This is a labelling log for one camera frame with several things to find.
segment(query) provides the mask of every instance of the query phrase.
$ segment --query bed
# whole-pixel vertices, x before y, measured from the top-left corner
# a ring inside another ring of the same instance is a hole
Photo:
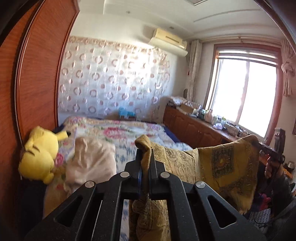
[[[113,143],[117,173],[124,171],[127,162],[135,159],[136,146],[134,144],[142,134],[151,141],[162,146],[191,150],[185,143],[175,143],[161,125],[138,121],[98,120],[86,117],[70,116],[64,122],[64,130],[71,132],[68,139],[59,142],[59,153],[56,159],[56,175],[53,182],[47,187],[44,200],[44,216],[47,216],[67,197],[64,191],[65,168],[67,162],[74,156],[75,139],[77,137],[93,136],[100,140]],[[120,240],[128,240],[128,200],[124,201],[121,222]]]

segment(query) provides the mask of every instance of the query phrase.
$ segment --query wardrobe door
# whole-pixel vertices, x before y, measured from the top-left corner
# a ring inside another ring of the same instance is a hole
[[[15,196],[20,180],[17,167],[21,145],[16,135],[12,88],[14,61],[19,42],[36,5],[23,15],[0,46],[0,215],[10,225],[14,222]]]
[[[24,35],[15,89],[17,125],[23,143],[35,126],[51,130],[58,125],[60,67],[78,13],[76,0],[45,0]]]

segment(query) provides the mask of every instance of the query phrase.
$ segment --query curtain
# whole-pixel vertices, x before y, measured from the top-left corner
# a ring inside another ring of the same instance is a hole
[[[160,49],[71,36],[59,79],[59,112],[114,118],[120,107],[137,120],[161,122],[160,98],[170,62]]]
[[[201,52],[202,52],[202,43],[200,43],[199,40],[193,40],[191,42],[189,77],[187,82],[187,89],[188,89],[187,99],[189,101],[193,101],[193,98],[194,98],[195,77],[198,73],[198,69],[200,66]]]
[[[286,74],[285,87],[283,95],[289,97],[293,95],[292,91],[292,80],[295,77],[295,69],[296,69],[296,55],[288,40],[284,39],[281,41],[282,51],[284,53],[284,59],[286,60],[281,69]]]

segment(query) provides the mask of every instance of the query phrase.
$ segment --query stuffed animal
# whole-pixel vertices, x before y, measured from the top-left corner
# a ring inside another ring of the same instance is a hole
[[[45,184],[51,183],[54,178],[52,172],[54,159],[59,150],[58,141],[67,137],[66,131],[54,134],[40,126],[35,127],[24,146],[24,153],[18,168],[19,173],[31,180],[41,180]]]

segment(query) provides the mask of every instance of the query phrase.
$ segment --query wall-mounted air conditioner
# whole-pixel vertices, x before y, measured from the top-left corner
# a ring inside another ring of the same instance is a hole
[[[160,28],[154,30],[149,44],[178,56],[184,57],[188,54],[187,41]]]

